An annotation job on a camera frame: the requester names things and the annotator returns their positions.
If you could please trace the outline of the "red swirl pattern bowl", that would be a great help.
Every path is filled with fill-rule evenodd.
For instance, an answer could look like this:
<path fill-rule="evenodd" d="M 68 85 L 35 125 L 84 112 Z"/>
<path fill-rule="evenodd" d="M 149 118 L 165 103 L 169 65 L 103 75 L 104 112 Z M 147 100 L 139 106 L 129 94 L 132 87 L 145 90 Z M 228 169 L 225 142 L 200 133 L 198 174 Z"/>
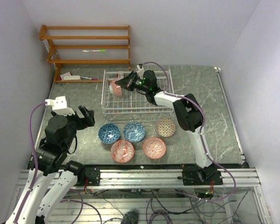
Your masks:
<path fill-rule="evenodd" d="M 135 149 L 131 142 L 127 140 L 118 140 L 112 145 L 110 153 L 115 162 L 126 163 L 133 158 Z"/>

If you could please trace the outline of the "pink floral pattern bowl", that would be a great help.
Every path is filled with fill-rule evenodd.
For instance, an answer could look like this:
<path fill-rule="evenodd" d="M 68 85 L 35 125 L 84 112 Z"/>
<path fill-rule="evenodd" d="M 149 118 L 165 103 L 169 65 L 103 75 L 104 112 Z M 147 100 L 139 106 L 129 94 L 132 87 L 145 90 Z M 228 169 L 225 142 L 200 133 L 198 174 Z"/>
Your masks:
<path fill-rule="evenodd" d="M 110 93 L 116 97 L 122 97 L 122 89 L 121 86 L 117 85 L 115 82 L 118 81 L 118 78 L 113 79 L 109 84 Z"/>

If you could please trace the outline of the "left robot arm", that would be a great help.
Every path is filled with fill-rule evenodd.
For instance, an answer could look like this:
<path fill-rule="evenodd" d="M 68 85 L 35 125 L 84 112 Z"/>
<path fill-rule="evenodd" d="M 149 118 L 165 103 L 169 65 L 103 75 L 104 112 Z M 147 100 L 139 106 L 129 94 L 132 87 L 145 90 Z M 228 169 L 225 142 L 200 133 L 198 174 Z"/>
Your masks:
<path fill-rule="evenodd" d="M 49 184 L 56 176 L 69 154 L 72 142 L 77 141 L 77 131 L 95 125 L 94 111 L 79 106 L 83 117 L 76 112 L 61 113 L 53 110 L 45 128 L 45 138 L 33 150 L 33 159 L 24 191 L 7 224 L 46 224 L 52 211 L 74 185 L 85 182 L 85 166 L 70 161 L 51 189 Z"/>

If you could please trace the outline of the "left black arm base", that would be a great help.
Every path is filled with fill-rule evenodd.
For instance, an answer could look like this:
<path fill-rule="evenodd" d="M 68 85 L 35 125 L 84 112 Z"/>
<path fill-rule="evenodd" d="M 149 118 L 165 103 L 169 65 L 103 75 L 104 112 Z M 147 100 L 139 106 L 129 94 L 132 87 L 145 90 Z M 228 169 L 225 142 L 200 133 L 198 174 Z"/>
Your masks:
<path fill-rule="evenodd" d="M 98 168 L 85 169 L 85 184 L 86 186 L 99 186 L 101 179 L 101 172 Z"/>

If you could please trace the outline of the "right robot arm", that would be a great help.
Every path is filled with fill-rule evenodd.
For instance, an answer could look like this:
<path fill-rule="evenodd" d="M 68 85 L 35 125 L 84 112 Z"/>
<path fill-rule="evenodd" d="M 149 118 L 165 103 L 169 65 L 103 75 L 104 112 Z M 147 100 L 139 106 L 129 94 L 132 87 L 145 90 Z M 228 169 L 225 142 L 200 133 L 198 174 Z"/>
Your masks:
<path fill-rule="evenodd" d="M 128 91 L 139 91 L 153 105 L 174 110 L 179 126 L 188 133 L 194 149 L 198 166 L 196 179 L 200 184 L 208 184 L 217 168 L 204 134 L 205 114 L 194 95 L 182 96 L 166 92 L 158 86 L 155 72 L 152 70 L 144 71 L 142 76 L 132 71 L 127 77 L 115 81 L 115 84 Z"/>

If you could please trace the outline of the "brown lattice pattern bowl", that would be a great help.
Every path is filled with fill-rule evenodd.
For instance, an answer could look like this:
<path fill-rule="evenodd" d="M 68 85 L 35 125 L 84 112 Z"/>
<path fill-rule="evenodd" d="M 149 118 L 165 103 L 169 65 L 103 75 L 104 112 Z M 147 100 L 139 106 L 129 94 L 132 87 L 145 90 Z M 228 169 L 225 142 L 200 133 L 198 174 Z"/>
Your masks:
<path fill-rule="evenodd" d="M 155 131 L 161 137 L 170 137 L 176 131 L 175 123 L 168 118 L 161 118 L 155 123 Z"/>

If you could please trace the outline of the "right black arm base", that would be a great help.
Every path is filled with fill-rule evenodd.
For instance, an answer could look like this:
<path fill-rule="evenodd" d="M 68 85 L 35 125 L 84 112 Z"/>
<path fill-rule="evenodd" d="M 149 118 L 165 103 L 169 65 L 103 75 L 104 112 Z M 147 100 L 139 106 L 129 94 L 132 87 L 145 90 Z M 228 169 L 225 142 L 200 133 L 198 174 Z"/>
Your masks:
<path fill-rule="evenodd" d="M 216 171 L 210 176 L 207 176 L 202 170 L 183 170 L 182 174 L 177 177 L 182 180 L 184 186 L 194 185 L 222 185 L 223 180 L 220 171 Z"/>

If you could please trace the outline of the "red circle pattern bowl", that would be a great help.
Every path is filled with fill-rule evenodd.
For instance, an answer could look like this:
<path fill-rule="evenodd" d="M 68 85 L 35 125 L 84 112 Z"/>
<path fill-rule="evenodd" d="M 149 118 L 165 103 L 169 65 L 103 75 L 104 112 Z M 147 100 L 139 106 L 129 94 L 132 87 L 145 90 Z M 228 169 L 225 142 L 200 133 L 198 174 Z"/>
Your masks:
<path fill-rule="evenodd" d="M 166 153 L 165 142 L 158 137 L 147 138 L 143 143 L 143 152 L 150 159 L 160 159 Z"/>

